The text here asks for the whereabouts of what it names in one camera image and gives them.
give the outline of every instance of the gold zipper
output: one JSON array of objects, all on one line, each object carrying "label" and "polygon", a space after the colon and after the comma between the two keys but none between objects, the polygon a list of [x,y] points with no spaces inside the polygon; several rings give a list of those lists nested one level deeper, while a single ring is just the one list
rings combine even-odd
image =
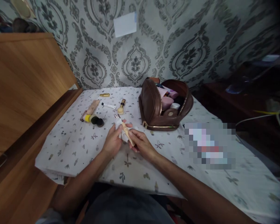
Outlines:
[{"label": "gold zipper", "polygon": [[160,92],[159,92],[159,95],[160,95],[160,100],[161,100],[161,109],[160,109],[160,114],[159,114],[159,116],[161,116],[163,103],[162,103],[162,97],[161,97],[161,93],[160,93]]},{"label": "gold zipper", "polygon": [[183,111],[184,106],[185,106],[185,104],[186,104],[186,101],[187,101],[187,98],[184,99],[184,104],[183,104],[183,106],[181,107],[180,112],[178,113],[178,115],[180,115],[181,112]]},{"label": "gold zipper", "polygon": [[148,125],[146,123],[146,121],[144,121],[142,125],[145,127],[145,129],[147,129],[147,127],[150,127],[150,128],[178,128],[178,126],[152,126],[152,125]]}]

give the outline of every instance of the gray patterned wall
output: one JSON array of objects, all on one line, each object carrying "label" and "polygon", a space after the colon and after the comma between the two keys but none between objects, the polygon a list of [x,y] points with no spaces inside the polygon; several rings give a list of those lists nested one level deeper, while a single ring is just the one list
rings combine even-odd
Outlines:
[{"label": "gray patterned wall", "polygon": [[[147,76],[195,88],[280,47],[266,0],[30,0],[84,89],[141,86]],[[137,12],[137,32],[115,38],[113,19]],[[17,15],[9,0],[0,14]]]}]

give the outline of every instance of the hand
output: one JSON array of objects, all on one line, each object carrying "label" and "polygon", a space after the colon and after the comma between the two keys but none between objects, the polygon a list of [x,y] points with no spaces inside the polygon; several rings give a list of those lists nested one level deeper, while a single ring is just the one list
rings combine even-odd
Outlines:
[{"label": "hand", "polygon": [[153,158],[158,155],[158,152],[154,149],[143,132],[131,129],[128,131],[128,133],[130,135],[130,138],[136,144],[133,147],[130,141],[128,142],[130,149],[132,149],[134,152],[140,152],[144,159],[149,162],[151,162]]},{"label": "hand", "polygon": [[[132,124],[126,124],[126,126],[129,128],[133,127]],[[110,128],[102,152],[105,152],[107,155],[110,155],[111,157],[116,156],[122,144],[122,140],[118,137],[121,131],[122,131],[122,125],[120,125],[117,130],[115,130],[115,125],[113,125]]]}]

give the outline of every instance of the wood panel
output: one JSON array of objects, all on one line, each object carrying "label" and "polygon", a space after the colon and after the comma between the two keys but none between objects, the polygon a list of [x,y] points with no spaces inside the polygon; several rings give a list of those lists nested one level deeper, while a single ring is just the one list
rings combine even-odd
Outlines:
[{"label": "wood panel", "polygon": [[74,83],[52,34],[0,34],[0,155]]},{"label": "wood panel", "polygon": [[67,91],[7,151],[0,168],[0,223],[35,223],[48,208],[57,184],[35,164],[46,136],[82,93]]}]

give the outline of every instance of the yellow cable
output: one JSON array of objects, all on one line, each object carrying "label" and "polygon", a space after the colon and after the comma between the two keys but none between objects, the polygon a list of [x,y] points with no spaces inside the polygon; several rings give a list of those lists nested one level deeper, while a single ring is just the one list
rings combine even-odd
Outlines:
[{"label": "yellow cable", "polygon": [[257,113],[262,113],[262,114],[278,114],[278,112],[266,112],[266,111],[261,111],[261,110],[253,110]]}]

